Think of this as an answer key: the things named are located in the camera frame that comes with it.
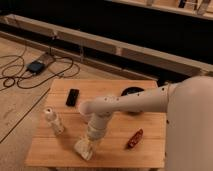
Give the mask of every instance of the black device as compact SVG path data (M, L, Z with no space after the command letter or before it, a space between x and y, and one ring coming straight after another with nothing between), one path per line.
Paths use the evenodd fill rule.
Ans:
M71 89L69 92L69 95L67 97L67 106L75 106L77 98L79 95L79 90L78 89Z
M144 89L140 87L128 87L121 93L121 96L126 96L128 94L138 93L141 91L144 91Z
M33 74L41 73L45 68L45 65L39 61L33 61L27 66L27 71Z
M27 71L36 75L40 74L45 68L49 67L49 65L51 65L53 62L55 62L54 57L48 53L44 53L37 60L31 62L27 66Z

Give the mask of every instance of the white bottle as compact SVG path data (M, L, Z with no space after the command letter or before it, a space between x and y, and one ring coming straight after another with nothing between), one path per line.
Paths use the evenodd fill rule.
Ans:
M44 109L44 113L45 119L51 125L55 135L61 134L64 131L64 126L62 125L59 116L50 107Z

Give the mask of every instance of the black wall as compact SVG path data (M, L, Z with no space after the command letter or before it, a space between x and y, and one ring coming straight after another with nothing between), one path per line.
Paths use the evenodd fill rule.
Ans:
M104 0L10 1L18 15L213 64L210 20Z

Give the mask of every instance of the black object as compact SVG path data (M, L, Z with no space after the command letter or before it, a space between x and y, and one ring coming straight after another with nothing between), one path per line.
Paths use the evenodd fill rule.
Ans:
M33 74L39 74L41 73L45 68L45 65L38 61L33 61L27 66L27 71L33 73Z
M77 98L78 98L79 90L71 89L67 98L66 105L67 106L75 106Z
M179 3L179 8L184 8L185 7L185 5L186 5L186 1L187 0L180 0L180 3Z
M133 94L133 93L138 93L138 92L141 92L141 91L144 91L144 89L140 88L140 87L129 87L129 88L126 88L121 96L126 96L128 94Z

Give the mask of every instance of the black cord on floor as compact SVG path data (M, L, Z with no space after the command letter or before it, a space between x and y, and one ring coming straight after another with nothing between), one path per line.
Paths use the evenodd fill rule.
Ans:
M24 116L10 129L10 131L0 140L0 144L13 132L21 121L37 106L37 104L47 95L50 89L46 90L43 95L31 106L31 108L24 114Z
M21 75L21 77L18 78L17 87L19 87L20 89L33 89L33 88L36 88L36 87L41 86L42 84L46 83L48 80L50 80L50 79L52 79L52 78L54 78L54 77L56 77L56 76L61 77L61 76L60 76L61 74L63 74L64 72L70 70L74 65L77 67L77 71L76 71L74 74L70 75L70 76L66 76L66 78L74 77L75 75L77 75L77 74L80 72L80 67L79 67L77 64L74 64L73 59L68 58L68 57L61 57L61 58L59 58L59 59L68 59L68 60L71 60L71 63L70 63L70 62L62 62L62 63L70 64L70 66L67 67L66 69L64 69L64 70L62 70L62 71L60 71L60 72L58 72L58 73L52 73L52 74L53 74L52 76L50 76L50 77L48 77L47 79L43 80L43 81L40 82L39 84L36 84L36 85L33 85L33 86L28 86L28 87L23 86L23 85L20 84L22 81L26 80L26 79L23 77L24 74L26 73L26 72L24 72L24 73Z

